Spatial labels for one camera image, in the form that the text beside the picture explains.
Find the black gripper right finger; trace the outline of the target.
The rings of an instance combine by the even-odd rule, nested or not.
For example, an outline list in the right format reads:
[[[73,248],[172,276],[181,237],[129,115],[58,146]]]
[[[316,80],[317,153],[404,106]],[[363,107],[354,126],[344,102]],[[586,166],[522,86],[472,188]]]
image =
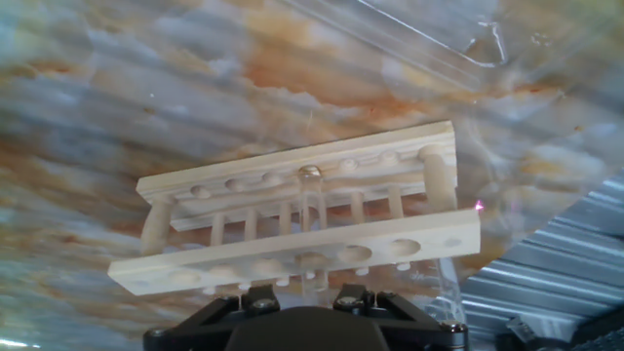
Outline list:
[[[333,310],[353,315],[371,331],[357,327],[362,338],[380,341],[382,350],[468,351],[468,327],[457,320],[437,321],[395,292],[373,292],[344,284]]]

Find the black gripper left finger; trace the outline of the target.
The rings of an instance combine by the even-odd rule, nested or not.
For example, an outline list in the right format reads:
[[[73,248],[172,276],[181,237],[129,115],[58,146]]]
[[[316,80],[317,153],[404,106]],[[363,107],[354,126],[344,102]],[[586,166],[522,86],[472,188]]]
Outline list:
[[[251,287],[241,295],[217,297],[174,327],[147,331],[143,350],[223,351],[236,327],[280,310],[272,285]]]

